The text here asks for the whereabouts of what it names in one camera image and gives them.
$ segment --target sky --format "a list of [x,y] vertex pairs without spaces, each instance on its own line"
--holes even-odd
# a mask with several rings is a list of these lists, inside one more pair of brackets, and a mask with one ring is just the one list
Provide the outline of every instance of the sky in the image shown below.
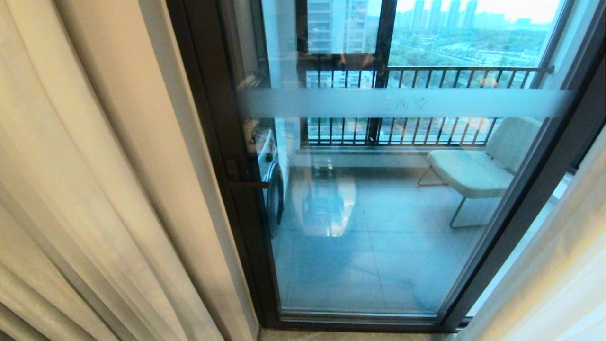
[[[461,0],[460,11],[465,10],[468,0]],[[531,18],[535,24],[549,23],[558,9],[561,0],[478,0],[476,13],[503,13],[507,19]],[[398,12],[406,12],[415,6],[415,0],[398,0]],[[450,0],[442,0],[442,11],[448,11]],[[425,0],[425,9],[429,10],[431,0]],[[379,16],[381,0],[369,0],[368,15]]]

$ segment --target balcony railing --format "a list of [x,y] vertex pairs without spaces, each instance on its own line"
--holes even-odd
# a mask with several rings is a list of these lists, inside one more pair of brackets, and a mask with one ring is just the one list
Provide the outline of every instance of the balcony railing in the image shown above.
[[[532,89],[551,68],[538,67],[388,67],[388,88]],[[372,88],[375,70],[307,72],[307,87]],[[308,146],[471,146],[483,147],[498,127],[498,117],[307,118],[302,144]]]

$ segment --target chair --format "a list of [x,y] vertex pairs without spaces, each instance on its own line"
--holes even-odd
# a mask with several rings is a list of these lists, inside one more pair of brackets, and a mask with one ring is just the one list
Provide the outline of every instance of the chair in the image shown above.
[[[453,218],[451,228],[480,227],[483,225],[454,226],[465,200],[502,197],[528,152],[540,123],[528,118],[504,118],[486,143],[486,151],[441,149],[427,155],[429,168],[419,179],[419,186],[451,186],[463,199]],[[433,171],[443,183],[422,184]]]

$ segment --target chair leg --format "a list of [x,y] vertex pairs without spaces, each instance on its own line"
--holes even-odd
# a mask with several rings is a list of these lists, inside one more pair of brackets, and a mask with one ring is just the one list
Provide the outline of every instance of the chair leg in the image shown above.
[[421,181],[425,178],[425,176],[427,176],[427,174],[429,173],[429,171],[433,171],[433,173],[438,178],[440,177],[438,175],[438,173],[436,173],[436,171],[433,169],[433,166],[429,166],[429,168],[427,168],[427,170],[425,171],[425,173],[423,173],[423,176],[417,181],[417,186],[419,186],[419,187],[448,186],[448,184],[446,184],[446,183],[425,183],[425,184],[422,184]]
[[456,211],[454,212],[453,218],[450,220],[450,223],[448,224],[450,226],[451,229],[460,229],[460,228],[481,228],[483,226],[486,225],[459,225],[459,226],[455,226],[455,219],[457,217],[457,215],[459,215],[459,212],[461,211],[461,208],[463,208],[463,204],[465,203],[465,200],[467,198],[463,197],[463,200],[461,200],[461,203],[459,204],[459,207],[456,208]]

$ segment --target door frame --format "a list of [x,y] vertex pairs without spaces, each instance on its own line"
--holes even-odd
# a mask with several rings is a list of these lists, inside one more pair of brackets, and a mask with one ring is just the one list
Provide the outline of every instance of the door frame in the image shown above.
[[[590,84],[590,76],[604,59],[604,49],[583,73],[585,76],[568,113],[560,122],[552,122],[547,127],[545,133],[550,138],[542,140],[542,156],[530,161],[522,176],[525,184],[518,186],[517,195],[505,204],[510,210],[501,218],[494,239],[482,245],[483,252],[473,259],[475,266],[464,274],[465,280],[459,282],[448,299],[448,307],[442,309],[437,319],[431,322],[423,318],[389,319],[385,316],[364,320],[344,316],[332,321],[323,319],[330,314],[307,315],[302,317],[305,321],[297,316],[281,319],[279,296],[275,294],[278,285],[273,271],[270,236],[265,228],[266,219],[260,214],[264,211],[262,192],[240,129],[220,1],[167,0],[167,6],[248,290],[256,316],[264,328],[396,333],[456,331],[466,323],[467,311],[547,202],[568,165],[581,152],[585,141],[575,137],[588,136],[595,122],[602,117],[599,112],[576,109]],[[598,41],[604,45],[603,33],[598,34],[602,35]]]

